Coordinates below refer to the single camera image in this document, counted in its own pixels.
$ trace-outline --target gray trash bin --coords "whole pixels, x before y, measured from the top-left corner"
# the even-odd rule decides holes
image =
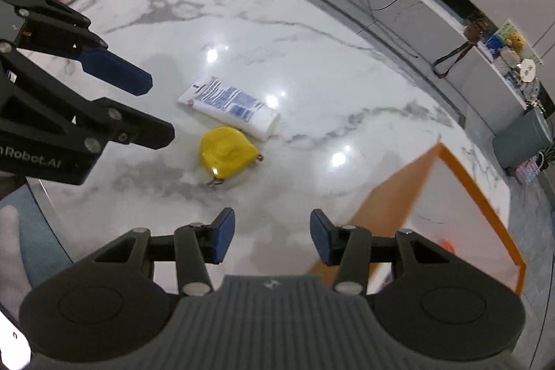
[[[501,168],[516,168],[552,143],[547,121],[535,107],[493,139],[493,152]]]

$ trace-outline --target pink object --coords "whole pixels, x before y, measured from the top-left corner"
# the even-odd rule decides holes
[[[529,185],[539,174],[539,169],[542,167],[542,165],[538,166],[538,164],[536,163],[538,155],[542,158],[543,165],[543,160],[545,157],[543,156],[543,152],[540,152],[531,159],[528,159],[526,160],[526,162],[521,163],[517,166],[514,176],[519,183],[523,185]]]

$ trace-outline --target blue printed label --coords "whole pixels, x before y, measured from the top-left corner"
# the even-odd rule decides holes
[[[197,91],[195,99],[245,122],[264,105],[240,89],[223,86],[216,78]]]

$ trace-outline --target robotic arm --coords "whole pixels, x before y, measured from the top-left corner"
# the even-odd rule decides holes
[[[336,227],[317,209],[310,231],[318,276],[226,276],[213,289],[235,214],[173,236],[136,228],[46,281],[19,319],[35,350],[29,370],[518,369],[524,308],[503,284],[414,232],[373,237]],[[152,281],[176,263],[179,294]],[[366,295],[371,262],[393,281]]]
[[[88,101],[17,48],[81,62],[83,71],[136,96],[151,75],[107,50],[91,21],[56,0],[0,0],[0,171],[81,184],[108,141],[151,149],[170,123],[111,99]]]

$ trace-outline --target gray ribbed grip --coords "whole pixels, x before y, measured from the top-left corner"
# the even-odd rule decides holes
[[[181,300],[166,328],[116,360],[71,364],[38,356],[41,370],[445,370],[518,369],[510,353],[450,363],[392,339],[362,297],[340,295],[318,276],[228,276],[220,290]]]

